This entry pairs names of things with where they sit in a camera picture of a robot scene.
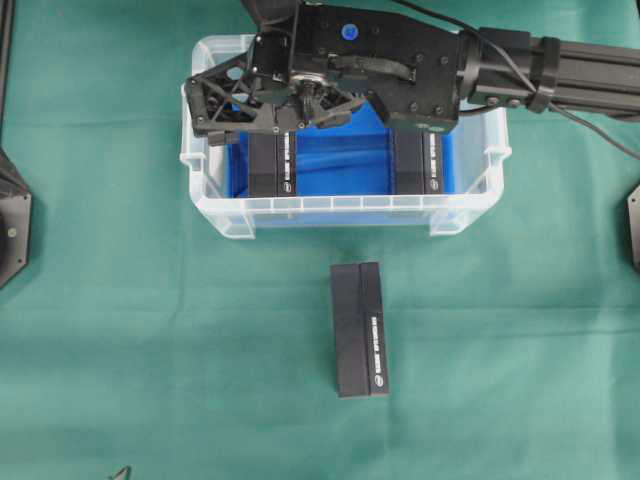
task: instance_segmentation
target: cable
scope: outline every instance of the cable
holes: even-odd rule
[[[498,108],[497,106],[486,105],[480,108],[472,108],[471,110],[460,110],[461,117],[472,117],[473,115],[482,115]]]
[[[415,3],[406,1],[406,0],[391,0],[393,3],[397,3],[399,5],[403,5],[407,8],[410,8],[412,10],[415,10],[417,12],[420,12],[424,15],[427,15],[429,17],[432,18],[437,18],[439,20],[443,20],[447,23],[451,23],[452,25],[457,25],[460,28],[462,28],[463,30],[471,33],[472,35],[474,35],[476,38],[478,38],[481,42],[487,44],[488,46],[490,46],[493,50],[496,51],[496,53],[498,53],[502,59],[505,61],[505,63],[509,66],[509,68],[513,71],[513,73],[515,73],[515,75],[518,77],[518,79],[520,79],[520,81],[529,89],[529,91],[531,91],[531,93],[536,93],[537,89],[536,87],[533,85],[533,83],[531,82],[531,80],[529,80],[527,78],[527,76],[522,72],[522,70],[520,70],[520,68],[516,65],[516,63],[513,61],[513,58],[511,58],[511,56],[499,45],[493,43],[491,40],[489,40],[487,37],[485,37],[480,31],[478,31],[476,28],[472,27],[471,25],[458,20],[456,18],[453,17],[448,17],[447,15],[443,15],[441,13],[438,12],[434,12],[433,10],[429,10],[427,8],[421,7],[419,5],[416,5]],[[478,111],[478,113],[482,113],[479,112],[479,110],[481,110],[481,108],[478,109],[474,109],[469,111],[469,115],[472,115],[473,111]],[[615,140],[614,138],[612,138],[607,132],[605,132],[603,129],[601,129],[600,127],[598,127],[597,125],[589,122],[588,120],[585,120],[584,118],[578,117],[577,115],[574,115],[573,113],[569,112],[568,110],[566,110],[565,108],[556,105],[553,102],[549,102],[549,110],[558,113],[560,115],[562,115],[563,117],[567,118],[568,120],[571,120],[573,122],[576,122],[580,125],[582,125],[583,127],[588,128],[589,130],[595,132],[596,134],[598,134],[603,140],[605,140],[606,142],[608,142],[609,144],[611,144],[612,146],[614,146],[615,148],[619,149],[620,151],[626,153],[627,155],[629,155],[630,157],[633,157],[637,160],[640,160],[640,152],[635,151],[630,149],[629,147],[626,147],[625,145],[623,145],[622,143],[618,142],[617,140]],[[624,116],[621,117],[611,117],[614,118],[616,120],[621,120],[621,121],[628,121],[628,122],[635,122],[638,121],[636,116],[629,116],[627,118],[625,118]]]
[[[573,120],[574,122],[579,123],[580,125],[582,125],[584,127],[587,127],[590,130],[593,130],[598,135],[600,135],[604,140],[609,142],[611,145],[613,145],[617,149],[622,150],[624,153],[626,153],[630,157],[633,157],[633,158],[635,158],[637,160],[640,160],[640,152],[636,152],[635,150],[632,150],[632,149],[624,146],[622,143],[620,143],[617,140],[615,140],[614,138],[612,138],[607,132],[602,130],[597,125],[594,125],[593,123],[585,120],[584,118],[580,118],[577,115],[574,115],[573,113],[565,110],[564,108],[559,107],[555,103],[550,103],[549,104],[549,110],[552,110],[552,111],[554,111],[556,113],[559,113],[563,117],[568,118],[569,120]]]

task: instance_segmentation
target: green table surface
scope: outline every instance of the green table surface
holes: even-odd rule
[[[631,0],[428,5],[640,48]],[[640,478],[640,162],[510,112],[504,196],[458,236],[223,239],[178,162],[179,89],[198,39],[252,31],[231,0],[18,0],[3,145],[35,209],[0,292],[0,478]],[[344,401],[329,266],[360,261],[382,265],[393,393]]]

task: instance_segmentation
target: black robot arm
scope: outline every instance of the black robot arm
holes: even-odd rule
[[[511,30],[455,34],[395,13],[295,0],[243,3],[259,28],[249,51],[185,85],[194,132],[211,145],[238,131],[342,125],[366,101],[389,127],[431,132],[468,114],[461,100],[640,117],[638,50]]]

